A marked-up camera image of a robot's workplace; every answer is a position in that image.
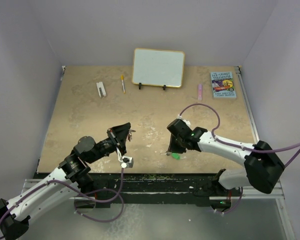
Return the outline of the blue paperback book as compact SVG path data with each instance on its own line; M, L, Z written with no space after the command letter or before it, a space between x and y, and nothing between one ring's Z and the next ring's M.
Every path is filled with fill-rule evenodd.
M214 98L231 98L235 99L237 97L234 78L231 71L226 72L211 72L211 87L212 95Z

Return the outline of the yellow white marker pen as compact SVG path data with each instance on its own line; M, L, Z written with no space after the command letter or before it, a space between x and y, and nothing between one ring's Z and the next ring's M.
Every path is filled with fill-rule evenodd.
M121 79L121 84L122 84L122 90L123 90L123 93L125 94L126 88L125 88L124 76L121 75L120 79Z

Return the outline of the white eraser block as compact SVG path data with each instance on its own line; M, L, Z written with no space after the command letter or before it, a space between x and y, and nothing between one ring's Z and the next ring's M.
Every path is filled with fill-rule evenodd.
M102 81L97 82L96 87L100 98L104 98L107 96L106 89Z

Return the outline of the pink highlighter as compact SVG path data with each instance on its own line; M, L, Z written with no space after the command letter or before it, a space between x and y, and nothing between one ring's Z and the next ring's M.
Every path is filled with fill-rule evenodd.
M201 101L203 99L203 86L202 84L199 84L197 86L197 100Z

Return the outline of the small whiteboard on stand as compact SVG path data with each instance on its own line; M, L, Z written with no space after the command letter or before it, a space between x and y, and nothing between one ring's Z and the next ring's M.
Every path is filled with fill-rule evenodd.
M183 51L136 48L131 81L139 88L180 88L183 84L185 56Z

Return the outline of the key with green tag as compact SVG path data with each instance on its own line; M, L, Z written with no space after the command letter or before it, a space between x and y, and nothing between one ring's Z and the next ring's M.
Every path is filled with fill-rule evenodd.
M178 153L174 153L174 152L170 152L170 151L162 152L162 153L160 153L160 155L170 156L175 160L180 160L181 159L181 156Z

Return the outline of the aluminium frame rail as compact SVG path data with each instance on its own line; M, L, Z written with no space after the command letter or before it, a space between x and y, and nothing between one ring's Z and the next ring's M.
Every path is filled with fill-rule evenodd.
M251 154L248 155L244 162L245 169L248 173L248 180L251 186L259 192L270 194L284 172L285 165L270 145L267 142L260 140L244 87L241 68L239 66L235 66L234 69L240 84L240 89L252 128L252 135L255 141L255 144L252 146Z

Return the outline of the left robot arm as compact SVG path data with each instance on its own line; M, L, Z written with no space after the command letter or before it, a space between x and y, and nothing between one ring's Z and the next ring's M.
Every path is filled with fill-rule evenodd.
M81 137L70 154L39 183L5 200L0 199L0 239L16 240L44 210L49 210L75 195L88 198L96 189L89 164L116 153L124 169L133 162L125 157L126 142L130 139L131 124L110 127L107 138L96 142L91 136Z

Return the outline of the keyring with tagged keys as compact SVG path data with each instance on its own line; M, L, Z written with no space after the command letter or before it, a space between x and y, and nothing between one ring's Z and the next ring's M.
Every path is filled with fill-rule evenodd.
M127 140L128 140L129 142L132 140L132 138L133 138L133 133L135 133L135 132L136 132L136 131L133 130L133 129L130 129L130 130L128 131Z

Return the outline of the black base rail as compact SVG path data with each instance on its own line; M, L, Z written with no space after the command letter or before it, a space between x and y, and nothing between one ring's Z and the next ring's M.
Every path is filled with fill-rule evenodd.
M81 192L97 200L120 195L115 204L175 204L197 207L231 207L240 190L217 186L213 173L92 173L77 177Z

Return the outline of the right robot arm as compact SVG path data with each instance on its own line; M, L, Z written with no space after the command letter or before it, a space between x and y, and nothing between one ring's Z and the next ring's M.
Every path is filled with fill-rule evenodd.
M167 130L170 132L169 152L183 154L190 150L211 153L242 166L241 169L222 169L217 173L212 190L218 196L236 187L253 187L261 193L270 194L285 170L283 162L264 141L252 144L214 136L202 127L191 129L183 119L175 119Z

